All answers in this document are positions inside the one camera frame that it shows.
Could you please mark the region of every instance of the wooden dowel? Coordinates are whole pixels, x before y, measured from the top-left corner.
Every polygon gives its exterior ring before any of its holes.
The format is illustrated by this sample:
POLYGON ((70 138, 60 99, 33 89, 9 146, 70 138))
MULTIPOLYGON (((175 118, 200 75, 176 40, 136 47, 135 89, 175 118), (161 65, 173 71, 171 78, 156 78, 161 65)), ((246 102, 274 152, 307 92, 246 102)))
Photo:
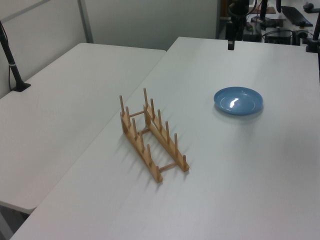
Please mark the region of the wooden dowel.
POLYGON ((135 116, 140 115, 140 114, 144 114, 144 113, 145 113, 145 111, 139 111, 137 113, 131 114, 130 118, 135 117, 135 116))
POLYGON ((151 168, 151 166, 152 166, 152 161, 151 161, 151 151, 150 151, 150 145, 149 145, 149 144, 146 145, 146 149, 147 149, 147 151, 148 151, 149 167, 151 168))
POLYGON ((154 106, 154 99, 151 98, 151 111, 152 111, 152 119, 155 119, 155 106, 154 106))
POLYGON ((140 131, 140 144, 141 144, 141 152, 145 152, 145 145, 144 145, 144 137, 142 136, 142 132, 140 131))
POLYGON ((149 129, 149 128, 140 131, 138 134, 139 134, 139 135, 140 135, 140 134, 145 134, 145 133, 147 133, 147 132, 150 132, 150 129, 149 129))
POLYGON ((126 111, 126 119, 128 121, 128 128, 130 128, 130 126, 131 126, 130 114, 129 114, 129 108, 127 106, 125 107, 125 111, 126 111))
POLYGON ((122 99, 122 95, 120 95, 120 104, 121 104, 121 116, 125 115, 124 101, 122 99))
POLYGON ((178 136, 174 134, 174 154, 178 156, 178 136))
POLYGON ((176 165, 177 165, 177 163, 176 163, 176 162, 173 162, 173 163, 170 163, 170 164, 168 164, 168 165, 166 165, 166 166, 160 167, 160 168, 159 168, 159 172, 162 173, 162 172, 164 172, 165 170, 167 170, 167 169, 169 169, 169 168, 171 168, 171 167, 174 167, 174 166, 176 166, 176 165))
POLYGON ((160 178, 159 166, 156 166, 156 180, 159 181, 159 178, 160 178))
POLYGON ((143 94, 144 94, 145 108, 147 108, 148 107, 148 98, 147 98, 147 90, 145 88, 143 89, 143 94))
POLYGON ((158 109, 158 119, 159 119, 159 131, 160 131, 160 134, 161 134, 162 123, 161 123, 161 112, 160 112, 160 109, 158 109))
POLYGON ((187 167, 186 155, 183 155, 183 168, 186 169, 186 167, 187 167))
POLYGON ((165 121, 165 130, 166 130, 166 142, 170 143, 170 135, 169 135, 169 124, 168 121, 165 121))
POLYGON ((137 140, 138 134, 137 134, 137 128, 136 128, 136 120, 132 118, 132 125, 133 125, 133 132, 134 132, 134 140, 137 140))

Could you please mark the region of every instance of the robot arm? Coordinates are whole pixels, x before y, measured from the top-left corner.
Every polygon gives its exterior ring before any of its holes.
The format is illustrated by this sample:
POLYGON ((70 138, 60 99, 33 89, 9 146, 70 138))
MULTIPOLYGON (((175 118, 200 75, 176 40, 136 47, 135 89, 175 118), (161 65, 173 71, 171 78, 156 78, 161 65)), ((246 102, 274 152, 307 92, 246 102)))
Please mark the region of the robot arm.
POLYGON ((228 50, 234 50, 235 41, 243 39, 247 15, 255 10, 257 1, 255 1, 251 12, 249 12, 249 0, 229 0, 228 4, 228 14, 231 16, 231 21, 226 24, 225 39, 228 40, 228 50))

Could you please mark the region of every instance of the blue plate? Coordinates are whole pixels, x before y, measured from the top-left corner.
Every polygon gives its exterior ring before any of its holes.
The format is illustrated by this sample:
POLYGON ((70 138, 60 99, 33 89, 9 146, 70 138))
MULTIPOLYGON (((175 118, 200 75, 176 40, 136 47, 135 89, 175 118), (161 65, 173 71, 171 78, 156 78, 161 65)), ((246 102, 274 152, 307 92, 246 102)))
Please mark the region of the blue plate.
POLYGON ((233 115, 256 113, 263 107, 264 102, 258 92, 240 86, 221 89, 213 99, 219 109, 233 115))

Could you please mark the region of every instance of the white tabletop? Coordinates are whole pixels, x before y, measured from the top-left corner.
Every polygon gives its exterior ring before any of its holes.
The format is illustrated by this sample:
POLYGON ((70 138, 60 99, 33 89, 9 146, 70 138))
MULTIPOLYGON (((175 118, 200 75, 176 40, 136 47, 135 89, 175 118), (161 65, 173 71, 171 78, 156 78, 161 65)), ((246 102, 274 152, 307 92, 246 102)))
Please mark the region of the white tabletop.
MULTIPOLYGON (((125 103, 140 111, 147 89, 189 173, 176 167, 155 183, 117 112, 12 240, 318 240, 318 57, 287 45, 227 45, 178 38, 125 103), (258 91, 263 111, 217 110, 214 94, 230 86, 258 91)), ((143 127, 143 117, 136 122, 143 127)), ((162 167, 170 157, 147 134, 162 167)))
POLYGON ((0 100, 0 205, 31 213, 165 54, 82 43, 0 100))

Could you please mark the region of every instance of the black cable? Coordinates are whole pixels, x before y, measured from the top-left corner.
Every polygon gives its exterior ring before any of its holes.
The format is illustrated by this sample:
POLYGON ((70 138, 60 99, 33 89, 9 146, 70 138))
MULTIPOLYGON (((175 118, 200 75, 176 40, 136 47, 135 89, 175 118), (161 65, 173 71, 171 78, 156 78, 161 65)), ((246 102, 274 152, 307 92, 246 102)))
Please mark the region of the black cable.
POLYGON ((12 91, 12 88, 11 88, 11 83, 10 83, 10 65, 9 65, 9 89, 10 89, 10 91, 12 91))
MULTIPOLYGON (((280 32, 291 32, 293 33, 294 31, 292 30, 289 30, 289 29, 282 29, 282 30, 274 30, 274 31, 270 31, 270 32, 267 32, 265 34, 263 34, 261 37, 265 37, 269 34, 275 34, 275 33, 280 33, 280 32)), ((298 30, 298 32, 303 32, 303 33, 307 33, 307 34, 311 34, 313 36, 313 34, 311 32, 308 32, 308 31, 304 31, 304 30, 298 30)))
POLYGON ((275 34, 275 33, 281 33, 281 32, 291 32, 291 33, 293 33, 294 31, 289 30, 289 29, 274 30, 274 31, 270 31, 270 32, 267 32, 267 33, 261 35, 261 37, 265 37, 265 36, 267 36, 267 35, 269 35, 269 34, 275 34))
POLYGON ((246 16, 248 16, 248 15, 250 15, 250 14, 252 14, 252 13, 254 12, 254 10, 256 9, 256 6, 257 6, 257 2, 258 2, 258 0, 255 0, 254 6, 253 6, 252 10, 251 10, 250 12, 246 13, 246 14, 236 15, 236 14, 234 14, 233 12, 231 12, 230 6, 228 6, 228 8, 227 8, 227 12, 228 12, 228 14, 229 14, 231 17, 244 18, 244 17, 246 17, 246 16))
MULTIPOLYGON (((257 10, 256 10, 257 16, 258 16, 259 7, 260 7, 261 4, 262 4, 262 1, 260 2, 260 4, 258 5, 258 8, 257 8, 257 10)), ((252 13, 251 13, 250 15, 248 15, 248 17, 246 18, 246 21, 247 21, 247 22, 248 22, 248 19, 250 18, 251 15, 252 15, 252 13)))

